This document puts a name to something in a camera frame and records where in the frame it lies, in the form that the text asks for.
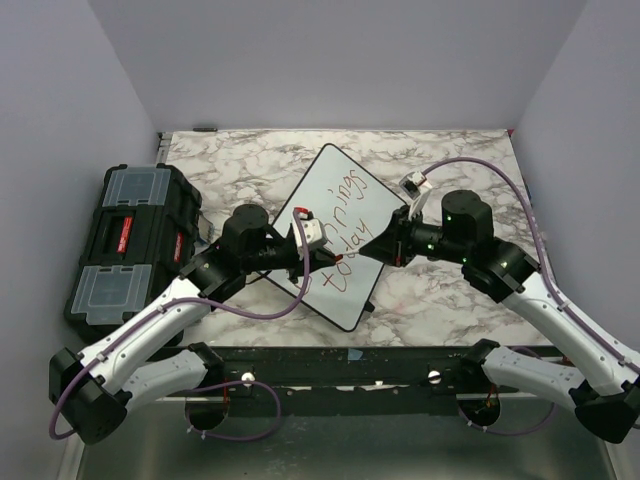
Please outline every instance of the white wall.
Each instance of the white wall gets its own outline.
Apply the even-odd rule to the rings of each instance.
[[[561,287],[640,349],[638,0],[589,1],[514,147]],[[640,435],[629,445],[640,451]]]
[[[154,128],[86,0],[0,8],[0,478],[55,478],[49,358],[105,170]]]
[[[90,0],[158,130],[508,128],[584,0]]]

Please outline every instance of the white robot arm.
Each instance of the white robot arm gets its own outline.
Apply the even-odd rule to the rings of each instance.
[[[411,185],[411,178],[401,186],[415,201],[419,186]],[[423,223],[422,214],[409,206],[399,208],[387,229],[359,253],[397,267],[416,255],[462,265],[472,287],[531,323],[574,365],[482,341],[469,355],[478,375],[571,409],[586,428],[610,442],[621,442],[637,421],[640,354],[573,305],[524,250],[495,237],[491,207],[474,192],[444,196],[441,226]]]
[[[191,345],[169,359],[145,365],[172,337],[207,315],[223,308],[256,319],[278,318],[300,303],[302,293],[284,311],[251,314],[222,302],[245,286],[255,271],[287,269],[292,281],[333,266],[336,257],[324,248],[327,239],[318,219],[296,209],[294,229],[286,238],[268,223],[258,205],[242,205],[225,222],[221,237],[196,255],[169,287],[141,312],[99,342],[74,354],[58,352],[49,365],[49,398],[56,404],[49,426],[54,439],[78,433],[87,444],[98,442],[122,423],[127,412],[158,398],[191,390],[207,379],[222,383],[222,360],[205,344]],[[56,432],[62,413],[73,430]]]

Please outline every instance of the white dry erase board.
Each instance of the white dry erase board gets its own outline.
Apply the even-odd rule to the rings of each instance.
[[[294,207],[308,208],[324,224],[334,253],[347,253],[377,237],[391,212],[405,203],[335,145],[320,150],[276,217],[274,228],[286,236]],[[367,257],[345,255],[331,268],[311,274],[303,303],[342,330],[353,331],[383,265]],[[278,270],[269,280],[297,295],[299,289]]]

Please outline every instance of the screw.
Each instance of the screw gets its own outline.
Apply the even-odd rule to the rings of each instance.
[[[431,385],[438,385],[442,381],[442,375],[440,375],[440,372],[437,370],[431,370],[427,378]]]
[[[245,373],[242,374],[242,377],[240,377],[240,380],[242,380],[243,382],[255,382],[256,381],[256,376],[251,372],[245,372]],[[250,383],[245,383],[244,386],[249,388],[251,386],[251,384]]]

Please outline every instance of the marble surface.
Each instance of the marble surface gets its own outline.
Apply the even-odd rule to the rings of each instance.
[[[504,130],[361,132],[244,130],[173,135],[167,163],[202,192],[203,211],[217,232],[233,209],[247,202],[275,216],[325,143],[343,149],[401,194],[407,172],[453,156],[495,163],[523,188]],[[493,208],[496,235],[535,253],[526,219],[509,187],[479,165],[455,164],[429,177],[437,188],[424,209],[425,221],[440,222],[440,199],[458,188],[477,191]],[[245,288],[228,303],[260,313],[291,302],[268,281]],[[185,332],[183,343],[224,346],[437,346],[472,345],[490,338],[506,345],[546,344],[526,322],[473,290],[460,267],[416,259],[404,269],[385,267],[371,297],[375,312],[345,333],[301,305],[278,320],[260,322],[214,312]]]

